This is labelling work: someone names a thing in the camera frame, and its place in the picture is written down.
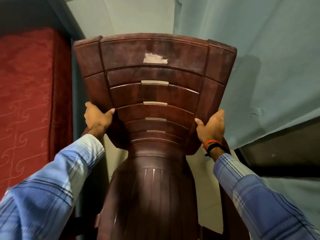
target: hand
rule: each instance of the hand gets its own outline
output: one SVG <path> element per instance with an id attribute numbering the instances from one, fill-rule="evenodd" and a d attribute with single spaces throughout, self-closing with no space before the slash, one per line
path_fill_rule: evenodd
<path id="1" fill-rule="evenodd" d="M 86 102 L 85 106 L 87 107 L 84 117 L 85 123 L 87 124 L 89 129 L 92 127 L 99 127 L 104 130 L 103 133 L 106 132 L 106 129 L 112 123 L 112 116 L 116 109 L 112 108 L 106 113 L 102 113 L 100 109 L 96 105 L 93 105 L 91 102 Z"/>
<path id="2" fill-rule="evenodd" d="M 216 140 L 222 143 L 224 135 L 224 110 L 220 109 L 217 113 L 210 117 L 208 123 L 203 125 L 203 122 L 195 118 L 197 123 L 198 138 L 202 143 L 209 140 Z"/>

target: person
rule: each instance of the person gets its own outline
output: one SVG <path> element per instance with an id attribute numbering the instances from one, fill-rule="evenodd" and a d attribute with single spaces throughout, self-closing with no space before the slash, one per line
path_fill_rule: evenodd
<path id="1" fill-rule="evenodd" d="M 84 181 L 104 157 L 103 136 L 115 109 L 103 114 L 86 103 L 84 135 L 62 149 L 41 170 L 9 188 L 0 202 L 0 239 L 58 239 L 75 206 Z M 223 139 L 224 111 L 206 125 L 199 119 L 200 141 Z M 216 142 L 206 143 L 206 149 Z M 254 172 L 221 148 L 211 149 L 213 173 L 233 200 L 252 239 L 320 239 L 303 212 L 280 193 L 269 189 Z"/>

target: chair backrest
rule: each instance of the chair backrest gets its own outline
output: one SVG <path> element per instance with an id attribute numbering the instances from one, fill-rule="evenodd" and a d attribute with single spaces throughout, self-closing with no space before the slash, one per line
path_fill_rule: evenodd
<path id="1" fill-rule="evenodd" d="M 141 142 L 200 146 L 194 118 L 206 123 L 220 105 L 237 50 L 212 40 L 135 33 L 76 41 L 90 101 L 116 108 L 107 134 L 127 149 Z"/>

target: black bracelet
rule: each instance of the black bracelet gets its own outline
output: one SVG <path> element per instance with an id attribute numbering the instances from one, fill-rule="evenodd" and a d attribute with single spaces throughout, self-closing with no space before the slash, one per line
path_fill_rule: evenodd
<path id="1" fill-rule="evenodd" d="M 206 156 L 206 157 L 211 157 L 211 156 L 210 156 L 210 151 L 211 151 L 212 149 L 216 148 L 216 147 L 222 149 L 225 153 L 227 153 L 227 151 L 229 151 L 225 146 L 220 145 L 220 144 L 218 144 L 218 143 L 213 143 L 213 144 L 211 144 L 210 146 L 208 146 L 207 154 L 206 154 L 205 156 Z"/>

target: blue plaid shirt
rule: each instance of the blue plaid shirt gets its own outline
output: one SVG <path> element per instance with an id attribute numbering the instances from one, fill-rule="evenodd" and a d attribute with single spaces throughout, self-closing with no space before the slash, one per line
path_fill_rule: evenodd
<path id="1" fill-rule="evenodd" d="M 104 157 L 102 144 L 87 134 L 61 150 L 54 161 L 8 189 L 0 202 L 0 239 L 58 239 L 84 181 Z M 318 231 L 288 198 L 223 154 L 213 173 L 233 200 L 253 239 L 320 239 Z"/>

